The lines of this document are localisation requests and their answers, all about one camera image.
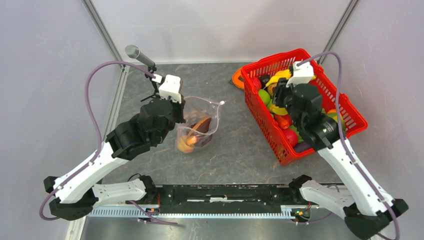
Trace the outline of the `yellow banana bunch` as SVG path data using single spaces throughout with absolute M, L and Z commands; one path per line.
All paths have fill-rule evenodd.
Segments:
M 272 76 L 269 81 L 265 84 L 268 87 L 271 84 L 277 84 L 280 79 L 283 79 L 283 85 L 286 86 L 288 80 L 292 77 L 292 72 L 290 69 L 280 70 L 274 76 Z

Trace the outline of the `orange fruit with leaf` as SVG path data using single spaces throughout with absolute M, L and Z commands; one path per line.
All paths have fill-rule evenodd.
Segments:
M 194 147 L 192 145 L 187 144 L 187 136 L 179 137 L 176 141 L 176 147 L 179 151 L 181 151 L 184 154 L 191 153 L 194 150 Z

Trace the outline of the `clear zip top bag pink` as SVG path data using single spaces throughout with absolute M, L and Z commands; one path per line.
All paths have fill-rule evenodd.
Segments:
M 206 148 L 219 129 L 220 112 L 225 103 L 224 100 L 187 96 L 183 110 L 185 122 L 176 125 L 176 148 L 184 154 Z

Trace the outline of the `papaya slice orange brown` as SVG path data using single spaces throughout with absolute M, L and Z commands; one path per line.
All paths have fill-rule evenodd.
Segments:
M 193 147 L 203 147 L 212 140 L 212 135 L 207 134 L 210 129 L 211 117 L 204 117 L 191 126 L 187 134 L 187 144 Z

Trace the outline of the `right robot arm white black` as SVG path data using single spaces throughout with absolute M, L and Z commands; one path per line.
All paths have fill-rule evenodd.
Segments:
M 362 240 L 380 236 L 390 224 L 394 225 L 394 238 L 400 239 L 397 218 L 408 210 L 407 203 L 377 184 L 345 138 L 342 118 L 323 113 L 322 102 L 318 88 L 308 83 L 293 84 L 280 78 L 275 87 L 273 103 L 287 110 L 302 139 L 326 160 L 350 194 L 343 195 L 310 179 L 290 188 L 289 199 L 295 204 L 309 201 L 326 208 Z

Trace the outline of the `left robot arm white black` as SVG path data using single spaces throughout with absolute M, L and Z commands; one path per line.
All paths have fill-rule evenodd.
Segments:
M 176 124 L 185 122 L 184 106 L 184 100 L 152 99 L 138 114 L 117 125 L 100 144 L 101 149 L 69 173 L 45 178 L 52 219 L 77 220 L 95 208 L 119 202 L 153 203 L 157 188 L 150 176 L 113 184 L 99 182 L 114 169 L 161 144 Z

